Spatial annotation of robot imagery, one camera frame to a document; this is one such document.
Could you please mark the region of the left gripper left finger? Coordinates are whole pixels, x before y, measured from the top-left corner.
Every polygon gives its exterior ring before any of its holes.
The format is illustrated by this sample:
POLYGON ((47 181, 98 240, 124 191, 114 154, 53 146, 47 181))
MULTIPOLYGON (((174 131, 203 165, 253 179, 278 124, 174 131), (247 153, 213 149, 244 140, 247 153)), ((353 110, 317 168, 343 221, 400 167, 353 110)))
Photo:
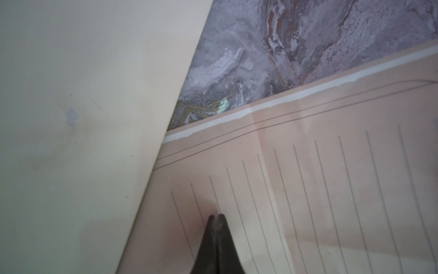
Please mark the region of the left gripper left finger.
POLYGON ((215 215, 208 218, 191 274, 219 273, 216 221, 215 215))

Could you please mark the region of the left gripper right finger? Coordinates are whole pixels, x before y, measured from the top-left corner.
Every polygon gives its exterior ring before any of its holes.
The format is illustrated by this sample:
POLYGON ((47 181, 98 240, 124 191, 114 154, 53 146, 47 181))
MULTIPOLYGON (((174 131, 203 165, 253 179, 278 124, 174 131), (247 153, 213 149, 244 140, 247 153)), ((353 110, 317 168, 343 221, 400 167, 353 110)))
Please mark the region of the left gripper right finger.
POLYGON ((245 274, 224 214, 216 221, 216 267, 218 274, 245 274))

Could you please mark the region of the cream envelope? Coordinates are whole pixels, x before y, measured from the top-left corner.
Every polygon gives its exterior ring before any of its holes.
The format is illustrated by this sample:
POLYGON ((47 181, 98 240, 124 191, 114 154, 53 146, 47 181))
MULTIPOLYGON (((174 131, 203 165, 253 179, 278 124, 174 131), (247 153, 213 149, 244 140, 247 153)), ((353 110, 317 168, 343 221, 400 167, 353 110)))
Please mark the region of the cream envelope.
POLYGON ((113 274, 211 1, 1 2, 1 272, 113 274))

